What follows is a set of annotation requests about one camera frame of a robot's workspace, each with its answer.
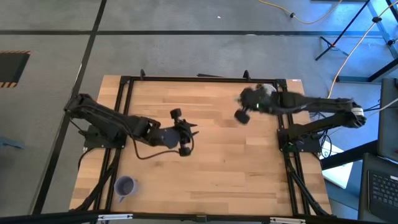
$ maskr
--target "tripod stand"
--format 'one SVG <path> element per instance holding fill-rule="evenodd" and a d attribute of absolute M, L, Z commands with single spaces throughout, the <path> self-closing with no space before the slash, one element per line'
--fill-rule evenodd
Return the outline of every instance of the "tripod stand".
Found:
<path fill-rule="evenodd" d="M 361 7 L 361 9 L 356 13 L 356 15 L 354 16 L 354 18 L 349 22 L 349 24 L 345 27 L 345 29 L 342 31 L 342 33 L 337 37 L 337 39 L 331 43 L 328 40 L 326 40 L 324 37 L 321 37 L 321 39 L 323 41 L 325 41 L 328 44 L 328 48 L 322 52 L 315 60 L 319 60 L 323 55 L 325 55 L 329 50 L 337 50 L 339 52 L 341 52 L 342 54 L 344 54 L 345 56 L 348 57 L 348 54 L 346 52 L 344 52 L 343 50 L 339 49 L 338 47 L 336 47 L 337 42 L 340 40 L 340 38 L 344 35 L 344 33 L 347 31 L 347 29 L 350 27 L 350 25 L 355 21 L 355 19 L 359 16 L 359 14 L 362 12 L 362 10 L 368 5 L 370 0 L 367 0 L 365 2 L 365 4 Z"/>

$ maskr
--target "concrete floor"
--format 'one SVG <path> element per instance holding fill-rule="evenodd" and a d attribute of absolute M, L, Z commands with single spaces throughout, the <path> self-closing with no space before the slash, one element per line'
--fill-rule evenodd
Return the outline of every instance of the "concrete floor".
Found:
<path fill-rule="evenodd" d="M 386 7 L 383 0 L 372 2 L 378 12 Z M 0 29 L 90 30 L 99 4 L 100 0 L 3 0 Z M 306 21 L 320 17 L 333 5 L 311 0 L 280 0 L 278 4 Z M 99 29 L 343 30 L 361 5 L 343 3 L 324 21 L 305 26 L 257 0 L 113 0 L 106 5 Z M 371 19 L 365 9 L 350 30 L 365 31 Z M 383 17 L 383 23 L 396 37 L 397 26 L 390 12 Z M 345 37 L 338 46 L 349 52 L 358 40 Z M 0 89 L 0 136 L 25 144 L 23 150 L 0 150 L 0 217 L 29 213 L 87 41 L 87 36 L 0 35 L 0 50 L 32 51 L 17 88 Z M 325 48 L 318 37 L 98 36 L 80 92 L 97 97 L 103 75 L 138 75 L 142 68 L 148 75 L 206 73 L 225 77 L 241 77 L 247 69 L 256 78 L 302 79 L 307 95 L 325 97 L 345 59 L 332 51 L 314 61 Z M 391 60 L 384 40 L 370 37 L 358 47 L 341 74 L 369 76 Z M 338 83 L 332 97 L 353 97 L 367 108 L 377 104 L 380 85 Z M 375 115 L 361 129 L 341 129 L 331 136 L 333 144 L 350 149 L 372 141 L 377 138 L 377 125 Z M 83 137 L 71 126 L 44 212 L 68 210 L 82 144 Z"/>

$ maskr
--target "yellow cable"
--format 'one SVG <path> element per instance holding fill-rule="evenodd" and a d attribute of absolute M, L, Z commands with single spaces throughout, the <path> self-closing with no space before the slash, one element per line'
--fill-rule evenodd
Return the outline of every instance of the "yellow cable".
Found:
<path fill-rule="evenodd" d="M 343 1 L 343 0 L 340 0 L 335 6 L 333 6 L 332 9 L 330 9 L 330 11 L 329 11 L 328 13 L 326 13 L 324 16 L 322 16 L 321 18 L 319 18 L 319 19 L 317 19 L 317 20 L 315 20 L 315 21 L 313 21 L 313 22 L 305 22 L 305 21 L 302 21 L 301 19 L 297 18 L 297 16 L 295 16 L 295 15 L 293 16 L 293 18 L 296 19 L 297 21 L 301 22 L 302 24 L 307 24 L 307 25 L 309 25 L 309 24 L 314 24 L 314 23 L 319 22 L 319 21 L 321 21 L 322 19 L 326 18 L 326 16 L 329 16 L 329 15 L 337 8 L 337 6 L 340 5 L 340 3 L 341 3 L 342 1 Z M 289 10 L 287 10 L 286 8 L 284 8 L 284 7 L 282 7 L 282 6 L 278 6 L 278 5 L 276 5 L 276 4 L 269 3 L 269 2 L 266 2 L 266 1 L 263 1 L 263 0 L 259 0 L 259 2 L 264 3 L 264 4 L 267 4 L 267 5 L 269 5 L 269 6 L 277 7 L 277 8 L 279 8 L 279 9 L 281 9 L 281 10 L 283 10 L 283 11 L 289 13 L 289 14 L 292 14 L 292 12 L 290 12 Z"/>
<path fill-rule="evenodd" d="M 391 8 L 393 5 L 397 4 L 398 1 L 395 1 L 394 3 L 392 3 L 391 5 L 389 5 L 384 11 L 381 12 L 381 14 L 378 17 L 381 17 L 389 8 Z M 353 54 L 353 52 L 356 50 L 356 48 L 362 43 L 362 41 L 365 39 L 365 37 L 367 36 L 367 34 L 369 33 L 369 31 L 374 27 L 374 25 L 376 25 L 375 22 L 373 22 L 373 24 L 370 26 L 370 28 L 365 32 L 365 34 L 362 36 L 361 40 L 355 45 L 355 47 L 352 49 L 352 51 L 348 54 L 346 60 L 344 61 L 344 63 L 342 64 L 342 66 L 340 67 L 340 69 L 338 70 L 335 78 L 333 79 L 333 83 L 331 84 L 330 87 L 330 91 L 329 91 L 329 95 L 328 98 L 330 98 L 331 96 L 331 91 L 333 90 L 333 87 L 335 85 L 336 79 L 338 77 L 338 75 L 340 74 L 341 70 L 343 69 L 343 67 L 346 65 L 348 59 L 351 57 L 351 55 Z"/>

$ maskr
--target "wooden tabletop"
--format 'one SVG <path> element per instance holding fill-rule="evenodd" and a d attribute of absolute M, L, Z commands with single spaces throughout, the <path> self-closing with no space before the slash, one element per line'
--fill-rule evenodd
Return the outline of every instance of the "wooden tabletop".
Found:
<path fill-rule="evenodd" d="M 120 76 L 116 75 L 104 77 L 98 103 L 114 107 L 119 80 Z M 247 83 L 134 82 L 129 114 L 156 119 L 162 127 L 167 127 L 173 125 L 170 110 L 181 108 L 182 117 L 197 124 L 193 131 L 199 134 L 195 136 L 195 149 L 189 157 L 172 153 L 144 161 L 136 157 L 132 141 L 128 139 L 121 153 L 118 177 L 131 176 L 138 181 L 139 189 L 121 203 L 114 195 L 111 210 L 292 215 L 286 169 L 278 150 L 277 117 L 251 113 L 246 126 L 234 120 L 233 114 L 239 108 L 234 98 L 247 86 Z M 287 80 L 287 86 L 289 91 L 303 93 L 300 80 Z M 294 123 L 310 121 L 307 112 L 293 117 Z M 141 156 L 166 149 L 140 142 L 137 148 Z M 322 208 L 331 212 L 319 161 L 311 154 L 300 155 L 306 186 Z M 79 206 L 96 185 L 103 156 L 104 149 L 95 149 L 82 160 L 70 208 Z M 104 208 L 107 191 L 105 186 L 101 208 Z M 302 212 L 297 186 L 296 194 Z"/>

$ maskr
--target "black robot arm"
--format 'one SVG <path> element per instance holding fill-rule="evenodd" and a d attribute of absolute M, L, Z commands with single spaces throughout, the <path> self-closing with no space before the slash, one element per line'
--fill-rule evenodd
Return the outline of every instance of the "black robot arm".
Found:
<path fill-rule="evenodd" d="M 335 114 L 327 119 L 303 126 L 303 133 L 324 131 L 337 126 L 359 128 L 366 121 L 362 107 L 351 99 L 306 97 L 300 93 L 270 91 L 266 85 L 257 85 L 255 89 L 245 88 L 240 94 L 238 101 L 242 108 L 235 112 L 235 118 L 243 124 L 247 124 L 250 120 L 250 117 L 247 115 L 248 111 L 258 111 L 274 115 L 298 113 L 301 111 Z"/>
<path fill-rule="evenodd" d="M 174 126 L 160 128 L 156 120 L 143 116 L 126 116 L 113 111 L 94 101 L 90 95 L 78 94 L 65 106 L 65 111 L 71 118 L 85 119 L 99 129 L 100 135 L 114 139 L 120 130 L 136 141 L 150 146 L 165 146 L 172 149 L 180 144 L 180 156 L 189 156 L 191 150 L 186 144 L 196 133 L 191 132 L 191 127 L 196 126 L 181 119 L 180 109 L 170 112 L 174 119 Z"/>

